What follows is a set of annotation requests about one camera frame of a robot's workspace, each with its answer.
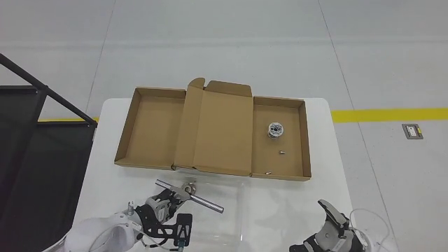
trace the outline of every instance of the small bolt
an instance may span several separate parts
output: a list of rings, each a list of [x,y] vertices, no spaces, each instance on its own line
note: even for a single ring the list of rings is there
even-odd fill
[[[127,215],[131,216],[134,214],[134,201],[127,203]]]

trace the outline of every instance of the table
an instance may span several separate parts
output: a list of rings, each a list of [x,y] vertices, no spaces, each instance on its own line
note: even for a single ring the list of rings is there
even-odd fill
[[[180,210],[194,212],[192,239],[185,251],[287,252],[290,245],[301,244],[321,229],[326,215],[317,204],[319,199],[328,200],[346,215],[350,213],[351,200],[328,103],[324,99],[304,100],[311,180],[279,181],[217,174],[216,177],[213,174],[198,176],[198,182],[203,181],[203,188],[208,190],[201,192],[198,187],[197,194],[202,196],[210,193],[210,188],[218,189],[220,192],[213,196],[214,199],[202,197],[221,203],[227,215],[186,202]],[[144,202],[162,190],[154,184],[156,179],[175,184],[184,176],[195,176],[178,171],[114,165],[130,102],[131,99],[104,102],[73,223],[110,216],[126,209],[130,200],[137,204]],[[132,251],[144,251],[144,248],[136,244]]]

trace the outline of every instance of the floor marking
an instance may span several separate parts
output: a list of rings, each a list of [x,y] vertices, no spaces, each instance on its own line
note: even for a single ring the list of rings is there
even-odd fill
[[[391,122],[415,120],[448,120],[448,108],[394,108],[365,110],[334,110],[331,116],[335,124],[357,122]],[[83,121],[81,118],[39,119],[39,122]]]

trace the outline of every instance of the metal rod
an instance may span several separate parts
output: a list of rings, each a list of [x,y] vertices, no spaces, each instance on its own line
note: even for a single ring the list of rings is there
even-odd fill
[[[173,187],[173,185],[168,184],[167,182],[161,181],[161,180],[159,180],[159,179],[157,179],[157,180],[155,181],[155,184],[156,184],[157,186],[160,186],[160,187],[165,188],[165,189],[168,189],[168,190],[169,190],[171,187]],[[218,212],[218,213],[221,213],[221,214],[222,214],[222,213],[224,212],[224,207],[219,206],[219,205],[217,205],[217,204],[214,204],[213,202],[209,202],[208,200],[203,199],[203,198],[201,198],[201,197],[198,197],[198,196],[196,196],[196,195],[190,195],[190,199],[191,199],[192,201],[194,201],[194,202],[196,202],[196,203],[198,203],[198,204],[201,204],[201,205],[203,205],[203,206],[205,206],[205,207],[208,207],[208,208],[210,208],[211,210],[214,210],[214,211],[216,211],[216,212]]]
[[[51,90],[47,85],[36,79],[30,73],[26,72],[22,67],[16,65],[12,60],[8,59],[2,54],[0,54],[0,64],[2,64],[7,69],[11,70],[13,73],[21,77],[23,80],[32,84],[37,89],[45,91],[49,97],[53,98],[55,101],[59,102],[65,108],[69,109],[71,112],[75,113],[76,115],[84,119],[87,123],[91,125],[97,125],[97,122],[93,120],[91,117],[89,117],[87,114],[76,108],[76,106],[68,102],[65,98],[58,95],[55,91]]]

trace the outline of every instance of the cardboard box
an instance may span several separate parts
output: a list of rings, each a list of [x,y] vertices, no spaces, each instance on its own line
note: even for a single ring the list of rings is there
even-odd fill
[[[115,163],[268,179],[311,178],[304,101],[252,97],[248,85],[204,84],[205,79],[197,78],[187,92],[138,87]],[[284,127],[278,139],[267,135],[273,122]]]

